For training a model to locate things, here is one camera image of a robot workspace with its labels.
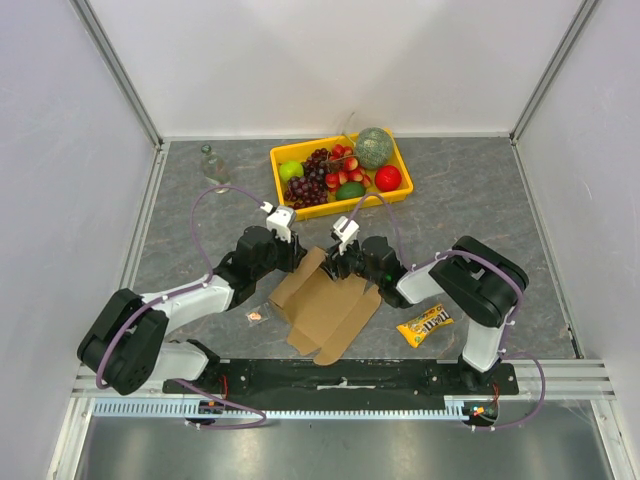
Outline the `brown cardboard box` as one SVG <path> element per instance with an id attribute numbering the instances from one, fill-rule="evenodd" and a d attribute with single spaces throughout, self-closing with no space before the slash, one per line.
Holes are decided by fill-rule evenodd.
<path id="1" fill-rule="evenodd" d="M 340 360 L 382 303 L 363 278 L 332 280 L 321 268 L 324 260 L 325 252 L 312 248 L 269 296 L 290 325 L 287 343 L 301 355 L 313 354 L 319 366 Z"/>

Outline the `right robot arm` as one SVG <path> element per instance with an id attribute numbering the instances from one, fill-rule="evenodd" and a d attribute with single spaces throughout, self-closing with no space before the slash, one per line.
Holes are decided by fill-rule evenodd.
<path id="1" fill-rule="evenodd" d="M 321 268 L 332 280 L 354 274 L 375 284 L 382 300 L 393 308 L 406 309 L 448 295 L 469 317 L 457 377 L 460 386 L 473 394 L 493 383 L 506 323 L 518 312 L 530 283 L 520 266 L 471 236 L 410 267 L 401 264 L 385 237 L 339 243 L 327 251 Z"/>

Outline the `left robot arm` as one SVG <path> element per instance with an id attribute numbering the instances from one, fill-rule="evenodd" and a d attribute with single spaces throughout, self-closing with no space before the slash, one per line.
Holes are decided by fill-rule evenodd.
<path id="1" fill-rule="evenodd" d="M 261 226 L 246 228 L 233 251 L 202 278 L 173 291 L 138 295 L 128 288 L 109 298 L 81 340 L 78 359 L 100 389 L 129 395 L 151 379 L 184 378 L 198 393 L 219 382 L 212 353 L 195 341 L 170 344 L 166 335 L 201 317 L 232 310 L 273 271 L 294 272 L 306 255 L 296 233 L 282 240 Z"/>

